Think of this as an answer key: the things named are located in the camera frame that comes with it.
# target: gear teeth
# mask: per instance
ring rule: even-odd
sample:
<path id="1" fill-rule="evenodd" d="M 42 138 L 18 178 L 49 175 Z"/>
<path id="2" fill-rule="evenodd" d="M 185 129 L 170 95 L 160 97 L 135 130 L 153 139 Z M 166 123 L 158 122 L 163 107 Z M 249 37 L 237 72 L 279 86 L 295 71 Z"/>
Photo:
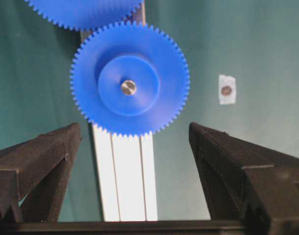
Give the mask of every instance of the gear teeth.
<path id="1" fill-rule="evenodd" d="M 75 31 L 96 31 L 100 27 L 102 27 L 103 24 L 105 24 L 105 23 L 100 23 L 100 24 L 97 24 L 96 26 L 91 26 L 91 25 L 84 26 L 84 25 L 76 25 L 76 23 L 75 23 L 75 25 L 72 25 L 72 24 L 74 24 L 73 20 L 74 20 L 75 16 L 73 16 L 72 20 L 68 19 L 68 15 L 71 15 L 71 14 L 66 14 L 67 19 L 64 19 L 60 22 L 58 19 L 56 19 L 57 16 L 50 16 L 50 11 L 52 11 L 51 8 L 40 9 L 37 6 L 37 0 L 24 0 L 24 1 L 28 4 L 29 7 L 31 7 L 33 9 L 33 11 L 35 11 L 43 19 L 47 19 L 48 22 L 53 23 L 54 25 L 58 25 L 59 27 L 62 27 L 64 29 L 69 29 L 71 31 L 73 31 L 73 30 L 75 30 Z M 49 2 L 49 4 L 55 4 L 54 0 L 47 0 L 47 1 Z M 109 9 L 119 11 L 118 13 L 112 12 L 111 16 L 108 15 L 108 18 L 113 19 L 113 20 L 111 20 L 112 22 L 121 21 L 121 19 L 123 19 L 123 18 L 124 19 L 131 18 L 132 14 L 136 13 L 137 10 L 142 7 L 142 3 L 144 2 L 144 0 L 134 0 L 134 1 L 130 0 L 130 2 L 127 2 L 127 4 L 128 4 L 127 8 L 130 8 L 130 10 L 126 11 L 125 9 L 122 8 L 121 5 L 116 5 L 120 1 L 121 0 L 118 0 L 117 2 L 113 2 L 112 4 L 114 6 L 112 6 L 112 7 L 110 7 L 108 5 Z M 92 19 L 90 19 L 88 22 L 100 22 L 101 19 L 105 18 L 104 16 L 96 16 L 96 14 L 92 15 L 91 17 L 92 17 Z"/>
<path id="2" fill-rule="evenodd" d="M 83 111 L 80 101 L 78 100 L 78 97 L 76 95 L 76 85 L 74 82 L 75 79 L 75 69 L 77 68 L 77 64 L 80 61 L 81 53 L 83 50 L 88 49 L 88 45 L 92 43 L 91 41 L 94 41 L 95 37 L 99 37 L 101 34 L 107 33 L 108 30 L 115 30 L 115 28 L 118 27 L 130 27 L 130 28 L 135 28 L 135 27 L 144 27 L 145 30 L 149 30 L 152 32 L 157 33 L 160 35 L 164 40 L 169 41 L 170 45 L 172 48 L 174 48 L 177 51 L 178 58 L 182 61 L 182 68 L 183 68 L 183 74 L 184 74 L 184 91 L 183 91 L 183 97 L 182 101 L 178 104 L 178 107 L 175 109 L 174 114 L 171 116 L 170 120 L 167 121 L 167 123 L 162 124 L 162 126 L 157 127 L 157 129 L 152 129 L 148 130 L 145 132 L 140 133 L 139 131 L 136 131 L 135 133 L 133 132 L 128 132 L 128 133 L 121 133 L 120 131 L 116 131 L 116 133 L 113 133 L 113 131 L 109 131 L 106 126 L 99 126 L 93 118 L 89 117 L 89 115 Z M 140 136 L 145 136 L 149 135 L 150 133 L 155 134 L 159 133 L 162 130 L 164 130 L 166 127 L 170 126 L 173 121 L 177 118 L 178 115 L 180 115 L 180 112 L 184 109 L 185 103 L 188 99 L 189 95 L 189 90 L 190 90 L 190 71 L 188 69 L 187 65 L 187 59 L 185 58 L 185 55 L 181 51 L 180 47 L 178 44 L 173 40 L 172 37 L 170 37 L 168 34 L 166 34 L 164 31 L 161 31 L 159 28 L 154 28 L 153 25 L 148 26 L 148 25 L 142 25 L 141 23 L 136 23 L 135 21 L 127 21 L 127 22 L 115 22 L 115 23 L 110 23 L 108 25 L 105 25 L 101 28 L 98 28 L 97 31 L 95 31 L 93 34 L 91 34 L 80 46 L 80 48 L 77 50 L 75 53 L 75 59 L 73 59 L 73 64 L 71 65 L 71 80 L 70 80 L 70 89 L 72 91 L 73 95 L 73 100 L 75 101 L 75 104 L 78 106 L 78 109 L 80 110 L 81 114 L 87 119 L 89 123 L 92 123 L 92 125 L 96 125 L 98 128 L 101 128 L 102 131 L 106 131 L 107 133 L 110 133 L 111 135 L 117 135 L 117 136 L 124 136 L 128 138 L 134 138 L 134 137 L 140 137 Z"/>

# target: blue gear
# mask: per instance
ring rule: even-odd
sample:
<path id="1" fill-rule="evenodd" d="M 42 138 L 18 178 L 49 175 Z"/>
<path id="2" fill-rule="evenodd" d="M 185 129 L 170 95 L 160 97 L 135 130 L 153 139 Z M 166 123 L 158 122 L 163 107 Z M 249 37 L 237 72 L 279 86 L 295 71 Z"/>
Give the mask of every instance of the blue gear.
<path id="1" fill-rule="evenodd" d="M 141 6 L 144 0 L 25 0 L 49 22 L 76 31 L 121 21 Z"/>
<path id="2" fill-rule="evenodd" d="M 153 26 L 115 23 L 78 49 L 71 90 L 89 122 L 111 133 L 143 135 L 168 126 L 185 105 L 190 73 L 177 44 Z M 134 95 L 121 90 L 135 82 Z"/>

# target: white label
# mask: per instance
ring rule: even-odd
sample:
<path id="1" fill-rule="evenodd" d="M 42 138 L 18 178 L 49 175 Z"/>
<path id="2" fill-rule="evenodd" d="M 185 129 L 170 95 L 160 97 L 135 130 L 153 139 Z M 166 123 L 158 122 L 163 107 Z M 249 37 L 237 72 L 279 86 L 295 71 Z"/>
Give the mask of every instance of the white label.
<path id="1" fill-rule="evenodd" d="M 219 75 L 219 102 L 220 104 L 236 103 L 236 79 L 231 76 Z"/>

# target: green backdrop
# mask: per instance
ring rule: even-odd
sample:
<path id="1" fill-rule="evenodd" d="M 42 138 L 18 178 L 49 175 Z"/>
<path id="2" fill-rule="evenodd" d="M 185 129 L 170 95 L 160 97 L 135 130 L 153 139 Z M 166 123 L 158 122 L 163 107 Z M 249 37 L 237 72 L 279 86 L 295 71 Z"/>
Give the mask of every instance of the green backdrop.
<path id="1" fill-rule="evenodd" d="M 69 89 L 79 33 L 51 25 L 23 0 L 0 0 L 0 149 L 72 122 L 83 140 L 61 221 L 101 220 L 89 128 Z"/>
<path id="2" fill-rule="evenodd" d="M 154 136 L 159 219 L 208 218 L 188 142 L 191 121 L 299 157 L 299 0 L 147 0 L 147 21 L 187 57 L 191 90 Z M 219 74 L 236 78 L 222 106 Z"/>
<path id="3" fill-rule="evenodd" d="M 154 136 L 159 219 L 208 218 L 188 143 L 191 121 L 299 157 L 299 0 L 147 0 L 147 20 L 181 46 L 191 70 L 184 111 Z M 83 141 L 61 221 L 101 220 L 89 127 L 69 70 L 79 36 L 23 0 L 0 0 L 0 149 L 71 122 Z M 219 74 L 237 80 L 221 106 Z"/>

